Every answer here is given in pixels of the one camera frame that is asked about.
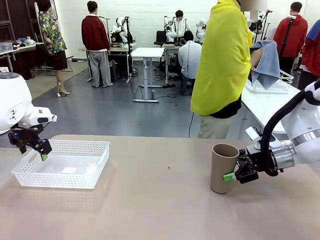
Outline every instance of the cup rim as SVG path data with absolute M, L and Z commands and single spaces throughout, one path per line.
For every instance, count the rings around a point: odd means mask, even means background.
M 218 154 L 218 153 L 214 150 L 214 148 L 215 148 L 216 146 L 219 146 L 219 145 L 224 145 L 224 146 L 228 146 L 228 147 L 234 148 L 234 149 L 237 151 L 237 155 L 235 155 L 235 156 L 222 156 L 222 155 Z M 240 152 L 239 152 L 239 149 L 238 149 L 238 148 L 236 148 L 235 146 L 232 146 L 232 145 L 230 145 L 230 144 L 225 144 L 225 143 L 218 143 L 218 144 L 214 145 L 214 146 L 212 147 L 212 151 L 213 151 L 215 154 L 217 154 L 218 156 L 220 156 L 220 157 L 222 157 L 222 158 L 226 158 L 226 159 L 233 159 L 233 158 L 236 158 L 236 157 L 238 157 L 238 156 L 240 155 Z

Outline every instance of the beige pants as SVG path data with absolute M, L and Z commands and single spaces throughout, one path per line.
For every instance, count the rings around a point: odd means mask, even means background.
M 226 139 L 231 118 L 219 119 L 212 116 L 200 116 L 198 139 Z

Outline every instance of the bottle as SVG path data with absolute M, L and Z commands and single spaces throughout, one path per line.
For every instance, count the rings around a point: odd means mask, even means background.
M 155 100 L 156 99 L 156 92 L 155 90 L 151 91 L 151 100 Z

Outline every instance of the red jacket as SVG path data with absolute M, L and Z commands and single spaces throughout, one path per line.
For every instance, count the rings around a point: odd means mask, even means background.
M 93 15 L 86 16 L 82 20 L 81 31 L 82 42 L 88 51 L 110 49 L 105 24 L 99 17 Z
M 293 20 L 290 28 L 287 44 L 285 46 L 282 57 L 298 57 L 302 47 L 305 43 L 305 38 L 308 31 L 308 22 L 300 15 L 295 15 L 296 19 Z M 283 19 L 276 29 L 273 40 L 276 42 L 278 54 L 280 55 L 282 45 L 285 41 L 286 32 L 288 29 L 289 18 Z
M 320 77 L 320 19 L 306 36 L 302 54 L 301 64 L 305 65 L 313 75 Z

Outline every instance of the maroon sweater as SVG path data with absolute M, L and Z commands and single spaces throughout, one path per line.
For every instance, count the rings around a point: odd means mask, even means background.
M 82 42 L 88 51 L 110 50 L 105 24 L 97 16 L 86 16 L 81 31 Z

